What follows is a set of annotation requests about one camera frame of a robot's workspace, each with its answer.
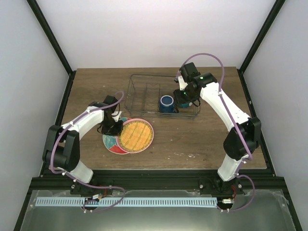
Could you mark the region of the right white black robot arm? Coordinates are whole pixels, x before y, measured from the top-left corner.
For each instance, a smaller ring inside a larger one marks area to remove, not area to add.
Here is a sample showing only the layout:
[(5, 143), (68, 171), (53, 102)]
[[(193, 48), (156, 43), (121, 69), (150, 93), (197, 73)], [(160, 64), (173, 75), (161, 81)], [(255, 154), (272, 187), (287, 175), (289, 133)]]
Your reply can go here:
[(223, 143), (226, 153), (218, 168), (220, 178), (214, 181), (214, 189), (220, 194), (231, 188), (230, 180), (238, 176), (240, 167), (252, 159), (252, 153), (260, 145), (261, 121), (242, 111), (223, 91), (211, 74), (201, 74), (194, 63), (184, 64), (178, 72), (175, 90), (177, 104), (205, 101), (216, 112), (227, 128)]

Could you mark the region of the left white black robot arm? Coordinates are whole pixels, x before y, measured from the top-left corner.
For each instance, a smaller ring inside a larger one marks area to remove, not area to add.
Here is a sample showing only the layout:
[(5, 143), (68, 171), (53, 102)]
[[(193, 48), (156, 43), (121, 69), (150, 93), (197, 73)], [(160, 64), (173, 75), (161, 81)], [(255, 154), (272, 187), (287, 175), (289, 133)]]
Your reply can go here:
[(72, 121), (49, 128), (42, 160), (53, 173), (68, 173), (73, 179), (82, 182), (81, 188), (87, 194), (98, 190), (98, 182), (93, 179), (93, 171), (80, 159), (80, 140), (93, 127), (106, 136), (119, 136), (123, 129), (120, 119), (120, 99), (106, 96), (103, 102), (92, 102), (87, 109)]

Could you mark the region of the black wire dish rack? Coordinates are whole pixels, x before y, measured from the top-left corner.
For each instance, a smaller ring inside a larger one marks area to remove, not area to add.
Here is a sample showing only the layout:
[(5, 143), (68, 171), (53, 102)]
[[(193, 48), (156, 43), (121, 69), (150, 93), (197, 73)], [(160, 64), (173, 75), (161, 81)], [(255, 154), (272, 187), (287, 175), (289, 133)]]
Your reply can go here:
[(132, 74), (125, 108), (132, 116), (195, 118), (200, 113), (200, 103), (180, 102), (179, 93), (179, 84), (172, 76)]

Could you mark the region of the white bowl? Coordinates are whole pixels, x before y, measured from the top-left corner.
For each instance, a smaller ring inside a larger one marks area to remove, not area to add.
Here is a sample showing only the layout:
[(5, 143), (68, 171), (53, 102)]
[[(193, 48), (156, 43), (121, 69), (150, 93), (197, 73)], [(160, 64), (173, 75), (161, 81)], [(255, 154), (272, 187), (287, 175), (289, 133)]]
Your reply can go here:
[(179, 103), (178, 104), (178, 108), (189, 108), (190, 106), (192, 106), (192, 102), (188, 102), (188, 103)]

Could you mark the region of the red teal floral plate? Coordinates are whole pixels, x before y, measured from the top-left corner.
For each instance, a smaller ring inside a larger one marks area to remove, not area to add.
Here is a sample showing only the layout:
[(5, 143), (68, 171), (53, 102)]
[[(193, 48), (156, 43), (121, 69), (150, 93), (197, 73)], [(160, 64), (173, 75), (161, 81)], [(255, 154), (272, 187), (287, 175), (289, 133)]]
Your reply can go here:
[(129, 154), (129, 152), (122, 150), (117, 142), (117, 136), (109, 136), (103, 135), (103, 144), (105, 145), (106, 149), (114, 154)]

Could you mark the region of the dark blue mug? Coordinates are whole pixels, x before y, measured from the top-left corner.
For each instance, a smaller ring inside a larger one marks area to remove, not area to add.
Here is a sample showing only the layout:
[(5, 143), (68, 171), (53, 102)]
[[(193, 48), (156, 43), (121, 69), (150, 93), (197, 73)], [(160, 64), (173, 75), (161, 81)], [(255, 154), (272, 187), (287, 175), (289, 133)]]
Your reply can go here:
[(161, 113), (178, 113), (179, 110), (174, 104), (174, 99), (170, 95), (164, 95), (159, 100), (159, 112)]

